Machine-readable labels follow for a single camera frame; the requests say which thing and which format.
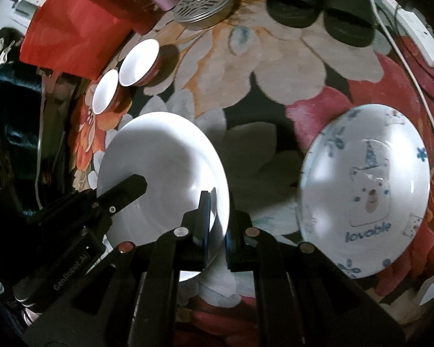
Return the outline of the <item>round perforated metal tin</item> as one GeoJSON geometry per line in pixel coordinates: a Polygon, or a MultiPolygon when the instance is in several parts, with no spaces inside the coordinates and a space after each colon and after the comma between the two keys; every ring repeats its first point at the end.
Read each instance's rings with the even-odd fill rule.
{"type": "Polygon", "coordinates": [[[224,21],[235,0],[180,0],[173,9],[174,21],[191,31],[199,31],[224,21]]]}

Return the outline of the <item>white power strip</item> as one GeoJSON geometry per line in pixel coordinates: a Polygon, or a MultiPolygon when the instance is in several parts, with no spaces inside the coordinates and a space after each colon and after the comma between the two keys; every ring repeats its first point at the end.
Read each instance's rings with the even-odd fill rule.
{"type": "Polygon", "coordinates": [[[418,18],[408,10],[403,9],[396,0],[381,0],[386,10],[397,18],[398,27],[414,42],[427,65],[434,68],[434,37],[418,18]]]}

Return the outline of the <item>red bowl white inside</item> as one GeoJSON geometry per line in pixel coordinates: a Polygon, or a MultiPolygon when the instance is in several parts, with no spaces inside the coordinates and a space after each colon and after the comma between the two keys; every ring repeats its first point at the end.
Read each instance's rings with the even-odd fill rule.
{"type": "Polygon", "coordinates": [[[137,44],[120,65],[119,83],[131,87],[151,82],[161,69],[160,48],[160,43],[153,38],[137,44]]]}
{"type": "Polygon", "coordinates": [[[120,84],[119,71],[114,68],[105,73],[95,88],[91,109],[95,115],[107,111],[124,98],[125,88],[120,84]]]}

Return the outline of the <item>floral rug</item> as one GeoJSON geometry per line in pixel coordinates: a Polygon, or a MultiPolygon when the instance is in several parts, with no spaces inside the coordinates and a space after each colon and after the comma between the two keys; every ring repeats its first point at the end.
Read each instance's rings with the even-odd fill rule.
{"type": "Polygon", "coordinates": [[[301,157],[334,117],[361,104],[388,104],[423,136],[431,164],[429,208],[414,241],[389,268],[361,281],[408,334],[434,308],[417,296],[434,279],[434,69],[399,35],[401,62],[382,34],[358,49],[333,39],[322,21],[285,27],[265,0],[241,0],[236,12],[201,32],[165,14],[150,31],[164,47],[157,79],[118,110],[94,115],[94,82],[85,82],[71,117],[73,187],[95,188],[106,148],[132,118],[181,115],[216,146],[239,208],[283,243],[297,238],[295,196],[301,157]]]}

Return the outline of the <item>red bag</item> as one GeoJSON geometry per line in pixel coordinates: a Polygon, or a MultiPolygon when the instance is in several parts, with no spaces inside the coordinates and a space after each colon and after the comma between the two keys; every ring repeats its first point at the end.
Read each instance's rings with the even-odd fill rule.
{"type": "Polygon", "coordinates": [[[22,63],[95,80],[135,32],[157,22],[151,0],[46,0],[22,42],[22,63]]]}

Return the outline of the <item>white plate with bear print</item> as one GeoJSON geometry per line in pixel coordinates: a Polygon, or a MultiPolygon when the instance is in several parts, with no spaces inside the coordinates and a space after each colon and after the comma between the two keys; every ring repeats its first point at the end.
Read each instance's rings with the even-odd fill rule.
{"type": "Polygon", "coordinates": [[[299,181],[299,229],[353,279],[395,262],[422,225],[430,195],[426,147],[399,110],[354,107],[308,149],[299,181]]]}

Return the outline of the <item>black slipper right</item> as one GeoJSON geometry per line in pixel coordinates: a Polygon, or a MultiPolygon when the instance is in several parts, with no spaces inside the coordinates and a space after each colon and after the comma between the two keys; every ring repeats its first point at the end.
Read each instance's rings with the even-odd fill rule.
{"type": "Polygon", "coordinates": [[[339,42],[363,48],[374,40],[370,0],[325,0],[323,18],[327,33],[339,42]]]}

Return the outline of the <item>plain white plate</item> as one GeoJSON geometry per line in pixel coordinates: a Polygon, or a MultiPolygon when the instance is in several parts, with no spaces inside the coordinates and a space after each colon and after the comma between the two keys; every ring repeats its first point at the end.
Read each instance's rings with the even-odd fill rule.
{"type": "Polygon", "coordinates": [[[214,261],[229,222],[229,187],[211,141],[193,122],[169,112],[140,115],[113,138],[102,157],[97,194],[140,175],[146,192],[113,216],[107,232],[112,246],[151,243],[180,226],[197,209],[201,192],[212,197],[208,260],[214,261]]]}

